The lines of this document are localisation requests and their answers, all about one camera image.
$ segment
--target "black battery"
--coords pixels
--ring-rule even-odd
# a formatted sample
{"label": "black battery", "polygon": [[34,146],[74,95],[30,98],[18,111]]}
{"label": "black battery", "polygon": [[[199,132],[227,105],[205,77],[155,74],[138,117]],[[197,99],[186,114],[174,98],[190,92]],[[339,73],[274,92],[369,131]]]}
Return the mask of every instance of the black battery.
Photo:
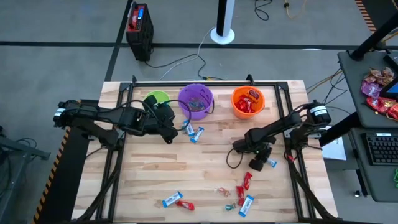
{"label": "black battery", "polygon": [[153,38],[154,25],[150,19],[147,4],[133,2],[127,23],[126,39],[136,60],[142,62],[150,60]]}

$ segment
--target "desk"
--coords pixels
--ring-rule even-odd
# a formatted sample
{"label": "desk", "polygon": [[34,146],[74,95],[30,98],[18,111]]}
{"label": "desk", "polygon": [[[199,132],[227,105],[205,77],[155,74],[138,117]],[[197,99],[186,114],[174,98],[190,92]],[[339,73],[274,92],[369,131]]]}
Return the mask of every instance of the desk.
{"label": "desk", "polygon": [[392,181],[393,174],[391,173],[394,172],[395,167],[370,166],[366,156],[367,149],[358,134],[366,131],[370,133],[394,133],[394,129],[398,128],[395,121],[375,114],[372,109],[366,106],[366,96],[361,93],[362,79],[369,73],[370,68],[382,70],[388,67],[388,64],[383,60],[385,55],[385,52],[370,52],[365,54],[363,60],[354,61],[349,57],[348,52],[338,54],[356,112],[334,125],[322,136],[320,143],[321,146],[324,146],[339,136],[349,133],[359,167],[356,171],[364,194],[370,192],[373,200],[377,202],[398,202],[396,190],[391,189],[388,184]]}
{"label": "desk", "polygon": [[[293,107],[308,102],[303,81],[289,81],[288,84]],[[119,86],[119,82],[104,83],[99,106],[115,107]],[[235,87],[210,87],[215,98],[215,112],[201,121],[192,121],[194,128],[202,126],[205,129],[197,144],[191,143],[189,137],[182,133],[170,145],[156,135],[127,136],[114,222],[297,221],[289,169],[283,159],[281,134],[277,135],[271,154],[271,158],[279,162],[275,169],[268,165],[264,165],[262,172],[250,169],[248,163],[254,157],[251,154],[244,155],[242,164],[235,170],[226,165],[226,154],[233,141],[241,139],[249,128],[265,126],[279,119],[274,87],[258,88],[266,97],[265,108],[254,119],[243,121],[235,118],[231,111],[230,99]],[[143,100],[148,92],[163,90],[171,99],[176,99],[180,89],[182,87],[134,87],[132,98]],[[142,107],[140,103],[132,106]],[[174,124],[178,127],[186,118],[178,104],[172,103],[171,107],[176,114]],[[99,125],[111,128],[109,124]],[[318,141],[312,139],[309,144],[318,146]],[[99,147],[99,142],[91,142],[87,153]],[[72,218],[79,217],[100,191],[105,158],[106,150],[103,150],[85,161]],[[322,152],[307,148],[303,150],[303,158],[311,189],[327,210],[337,217]],[[233,152],[229,162],[235,164],[239,159],[240,155]],[[247,171],[253,174],[253,178],[245,195],[250,194],[255,200],[247,217],[242,218],[238,215],[238,208],[227,212],[224,206],[236,202],[235,186],[241,185]],[[230,190],[231,196],[224,198],[214,192],[216,186]],[[181,191],[184,200],[195,204],[194,212],[175,205],[162,207],[161,200],[177,190]],[[108,206],[107,198],[104,215]]]}

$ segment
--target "black keyboard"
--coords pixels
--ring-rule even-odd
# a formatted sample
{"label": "black keyboard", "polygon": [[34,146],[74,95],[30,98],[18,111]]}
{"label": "black keyboard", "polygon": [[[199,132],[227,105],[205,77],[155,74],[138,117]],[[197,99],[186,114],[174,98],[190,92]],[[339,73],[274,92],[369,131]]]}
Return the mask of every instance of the black keyboard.
{"label": "black keyboard", "polygon": [[377,136],[376,133],[367,133],[363,137],[371,165],[398,166],[398,135]]}

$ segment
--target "floor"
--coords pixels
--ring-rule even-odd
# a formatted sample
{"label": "floor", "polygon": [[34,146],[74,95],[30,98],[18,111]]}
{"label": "floor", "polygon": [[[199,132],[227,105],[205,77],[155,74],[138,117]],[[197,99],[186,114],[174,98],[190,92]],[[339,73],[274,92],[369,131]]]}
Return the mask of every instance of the floor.
{"label": "floor", "polygon": [[[0,59],[0,95],[3,96],[0,125],[11,139],[34,138],[38,148],[52,152],[49,161],[35,160],[27,170],[15,209],[17,221],[21,223],[32,220],[64,133],[53,127],[57,103],[100,97],[114,45],[9,46],[4,42],[94,42],[98,46],[115,43],[126,3],[127,0],[0,2],[0,55],[3,55]],[[199,43],[216,21],[216,1],[147,0],[145,3],[154,23],[156,43]],[[300,10],[301,3],[291,0],[292,14]],[[257,18],[253,0],[236,0],[233,43],[272,44],[276,49],[202,49],[206,67],[201,75],[241,80],[250,73],[257,80],[302,79],[310,86],[335,73],[339,68],[336,54],[344,49],[298,50],[289,49],[290,45],[359,45],[371,34],[354,0],[308,1],[305,13],[295,20],[287,18],[281,0],[275,0],[264,10],[269,14],[268,21]],[[196,49],[189,48],[156,48],[149,63],[161,65],[195,52]],[[198,79],[201,63],[196,60],[181,65],[164,80]],[[159,80],[167,69],[154,69],[137,62],[129,48],[121,47],[109,77],[112,81],[131,80],[132,75],[138,80]],[[347,88],[344,81],[338,86]],[[309,94],[309,98],[322,101],[329,88],[330,84],[326,83]],[[333,91],[329,99],[338,94],[338,90]],[[348,92],[329,106],[354,111]],[[333,123],[346,116],[345,112],[335,109],[330,109],[330,113]],[[359,189],[355,172],[328,167],[328,175],[341,218],[396,222],[393,211],[397,211],[398,204],[353,197],[353,192]]]}

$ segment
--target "wooden table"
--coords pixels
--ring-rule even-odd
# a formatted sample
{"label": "wooden table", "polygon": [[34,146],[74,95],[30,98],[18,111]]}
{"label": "wooden table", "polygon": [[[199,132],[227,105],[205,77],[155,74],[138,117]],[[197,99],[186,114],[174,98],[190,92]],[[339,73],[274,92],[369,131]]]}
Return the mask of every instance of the wooden table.
{"label": "wooden table", "polygon": [[[119,90],[119,82],[105,82],[99,106],[113,108]],[[308,102],[304,82],[288,81],[293,107]],[[279,119],[273,87],[258,87],[263,92],[266,103],[264,110],[250,120],[239,120],[232,114],[231,94],[235,87],[211,87],[215,98],[215,110],[201,121],[192,121],[194,128],[202,126],[205,132],[196,144],[190,142],[183,133],[166,144],[157,135],[144,137],[127,136],[124,147],[121,178],[115,209],[115,222],[273,222],[297,221],[292,184],[287,161],[283,158],[285,150],[281,134],[273,147],[271,158],[278,161],[276,168],[264,165],[261,172],[249,168],[253,154],[245,154],[237,169],[226,165],[226,154],[231,143],[242,139],[250,128],[263,127]],[[171,99],[176,99],[180,87],[134,88],[133,99],[143,100],[152,90],[166,91]],[[132,106],[142,108],[140,103]],[[183,116],[178,104],[172,103],[176,118],[175,127],[180,127]],[[100,123],[104,128],[111,125]],[[310,145],[319,147],[312,139]],[[99,148],[99,142],[90,143],[88,153]],[[326,209],[337,217],[333,194],[328,175],[318,149],[306,148],[303,157],[307,168],[310,187]],[[79,217],[100,191],[106,150],[91,155],[85,162],[80,188],[75,203],[73,218]],[[234,165],[240,154],[232,152],[229,162]],[[254,197],[254,204],[246,218],[238,215],[239,208],[226,211],[224,206],[237,201],[235,186],[241,185],[244,174],[253,174],[251,186],[245,195]],[[224,187],[231,196],[214,191],[215,187]],[[163,208],[161,200],[179,190],[183,199],[195,204],[191,212],[172,205]],[[305,214],[308,212],[301,192]],[[108,211],[109,200],[105,202],[104,215]]]}

